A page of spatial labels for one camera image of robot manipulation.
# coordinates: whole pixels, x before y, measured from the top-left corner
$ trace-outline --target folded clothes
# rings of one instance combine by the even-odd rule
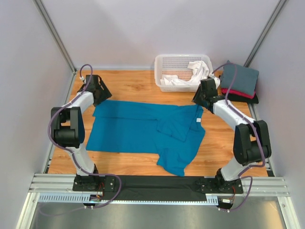
[[[228,89],[227,88],[222,88],[221,89],[221,92],[222,93],[227,93]],[[236,94],[236,95],[239,95],[239,96],[243,96],[243,97],[246,97],[246,98],[249,98],[249,99],[253,99],[254,96],[255,96],[255,91],[254,91],[254,94],[253,95],[248,95],[248,94],[245,94],[245,93],[242,93],[242,92],[239,92],[239,91],[236,91],[236,90],[230,90],[229,91],[230,94]]]
[[[236,64],[237,74],[231,89],[248,95],[253,95],[259,71]],[[228,64],[220,77],[221,88],[229,88],[235,73],[235,66]]]
[[[258,97],[256,94],[254,95],[253,99],[249,99],[236,94],[228,94],[228,100],[235,102],[244,102],[248,104],[258,104]]]
[[[161,85],[173,85],[173,86],[192,86],[199,85],[200,81],[207,79],[208,77],[213,78],[218,88],[220,84],[220,79],[212,75],[208,65],[204,61],[189,62],[188,67],[193,70],[193,75],[190,80],[185,81],[178,78],[177,75],[162,75],[160,80]]]
[[[198,105],[175,106],[106,100],[95,108],[87,150],[157,153],[158,165],[184,176],[205,130]]]

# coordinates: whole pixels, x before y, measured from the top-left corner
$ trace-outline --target perforated metal strip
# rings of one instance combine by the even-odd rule
[[[40,193],[38,202],[55,203],[105,203],[90,201],[90,194],[70,193]],[[217,196],[207,196],[206,201],[143,201],[143,200],[114,200],[115,204],[161,204],[161,205],[218,205]]]

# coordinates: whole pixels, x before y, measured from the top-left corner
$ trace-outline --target metal floor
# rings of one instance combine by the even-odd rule
[[[237,206],[243,197],[236,197]],[[47,203],[37,206],[47,214],[79,208],[82,204]],[[101,209],[79,210],[59,217],[35,211],[31,229],[285,229],[276,197],[249,197],[236,212],[214,206],[110,204]]]

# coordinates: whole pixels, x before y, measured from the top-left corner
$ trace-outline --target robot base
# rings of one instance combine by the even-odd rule
[[[241,180],[225,181],[220,169],[217,171],[215,178],[200,178],[198,184],[201,185],[202,193],[233,194],[234,189],[236,194],[244,193]]]
[[[98,170],[96,168],[96,165],[94,165],[94,171],[93,173],[98,174]],[[76,177],[74,179],[73,184],[73,191],[98,191],[102,184],[105,184],[106,177],[100,177],[100,176],[80,176],[76,174]]]

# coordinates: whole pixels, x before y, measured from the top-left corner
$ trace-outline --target white cloth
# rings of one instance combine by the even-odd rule
[[[160,80],[161,85],[198,86],[201,80],[207,79],[208,77],[215,80],[216,88],[220,85],[220,79],[210,72],[209,67],[204,61],[189,62],[187,68],[193,70],[193,75],[189,81],[178,79],[177,75],[162,75],[162,79]]]

